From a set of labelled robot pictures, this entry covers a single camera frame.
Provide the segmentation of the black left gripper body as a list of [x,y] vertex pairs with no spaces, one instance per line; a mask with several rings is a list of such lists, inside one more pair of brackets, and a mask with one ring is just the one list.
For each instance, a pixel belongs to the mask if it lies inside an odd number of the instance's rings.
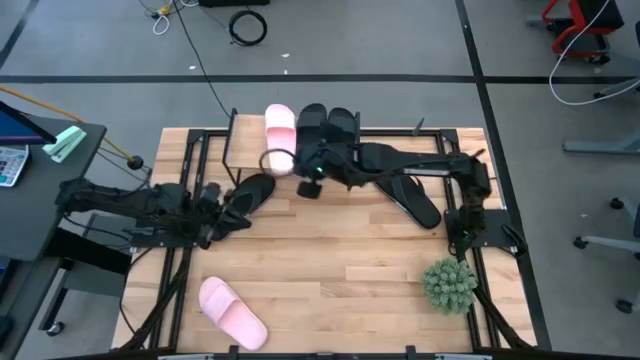
[[207,184],[203,187],[197,200],[197,212],[201,216],[197,244],[200,248],[209,248],[214,240],[214,229],[222,211],[219,202],[221,187],[219,184]]

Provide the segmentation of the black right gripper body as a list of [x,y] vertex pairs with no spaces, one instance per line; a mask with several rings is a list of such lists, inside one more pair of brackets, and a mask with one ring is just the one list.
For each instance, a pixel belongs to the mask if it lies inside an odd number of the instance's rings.
[[359,147],[359,144],[324,140],[299,145],[294,157],[294,173],[312,182],[330,178],[347,187],[359,186],[356,167]]

